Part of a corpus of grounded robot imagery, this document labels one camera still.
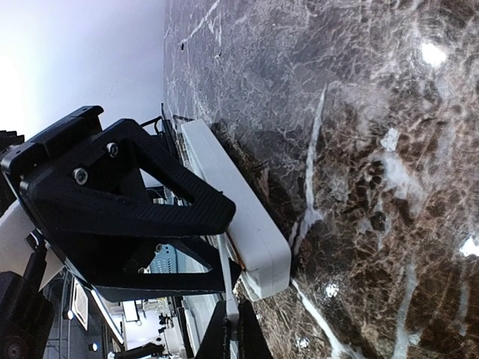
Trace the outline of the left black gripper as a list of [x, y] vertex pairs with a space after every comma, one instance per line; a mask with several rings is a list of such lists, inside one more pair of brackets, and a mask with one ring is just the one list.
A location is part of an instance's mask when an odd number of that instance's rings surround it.
[[25, 260], [35, 228], [56, 255], [100, 262], [105, 236], [180, 238], [226, 231], [232, 200], [182, 166], [133, 120], [100, 124], [103, 108], [83, 106], [1, 154], [16, 196], [1, 217], [1, 255]]

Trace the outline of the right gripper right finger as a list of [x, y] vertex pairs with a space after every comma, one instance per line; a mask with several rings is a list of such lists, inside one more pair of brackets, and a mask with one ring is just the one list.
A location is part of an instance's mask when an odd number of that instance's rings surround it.
[[237, 324], [238, 358], [273, 359], [250, 301], [239, 303]]

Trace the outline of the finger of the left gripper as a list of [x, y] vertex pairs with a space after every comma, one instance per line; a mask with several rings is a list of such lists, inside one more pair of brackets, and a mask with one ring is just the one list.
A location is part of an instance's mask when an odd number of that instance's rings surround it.
[[159, 243], [192, 258], [203, 272], [141, 273], [139, 257], [154, 258], [155, 240], [108, 239], [105, 236], [67, 243], [65, 264], [80, 283], [110, 302], [133, 301], [225, 291], [219, 250], [200, 236], [161, 238]]

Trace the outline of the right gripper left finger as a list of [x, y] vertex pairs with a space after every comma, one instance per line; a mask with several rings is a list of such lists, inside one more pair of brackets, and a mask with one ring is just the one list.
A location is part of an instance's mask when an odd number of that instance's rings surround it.
[[195, 359], [227, 359], [228, 358], [228, 317], [226, 301], [219, 301], [205, 335], [201, 341]]

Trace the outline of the white battery cover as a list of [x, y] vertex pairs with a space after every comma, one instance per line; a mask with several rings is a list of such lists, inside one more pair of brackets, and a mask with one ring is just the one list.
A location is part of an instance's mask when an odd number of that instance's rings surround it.
[[237, 300], [233, 293], [233, 285], [231, 280], [231, 267], [229, 262], [228, 250], [226, 246], [225, 236], [218, 235], [216, 237], [219, 257], [222, 265], [222, 274], [225, 284], [225, 300], [226, 300], [226, 316], [232, 328], [238, 324], [240, 313]]

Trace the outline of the white remote control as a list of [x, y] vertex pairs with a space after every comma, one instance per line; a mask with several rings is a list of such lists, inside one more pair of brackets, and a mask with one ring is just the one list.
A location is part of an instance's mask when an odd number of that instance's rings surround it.
[[236, 205], [228, 232], [247, 266], [241, 280], [249, 299], [284, 291], [290, 283], [291, 249], [282, 232], [208, 125], [193, 120], [180, 128], [192, 171]]

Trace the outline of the orange AA battery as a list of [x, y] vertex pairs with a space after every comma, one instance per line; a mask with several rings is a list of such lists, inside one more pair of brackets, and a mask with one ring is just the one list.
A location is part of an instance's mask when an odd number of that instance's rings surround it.
[[238, 249], [236, 242], [234, 241], [234, 238], [231, 236], [229, 232], [226, 232], [226, 236], [228, 238], [228, 245], [229, 245], [228, 248], [229, 248], [231, 257], [241, 267], [243, 271], [246, 271], [247, 266], [242, 258], [242, 255]]

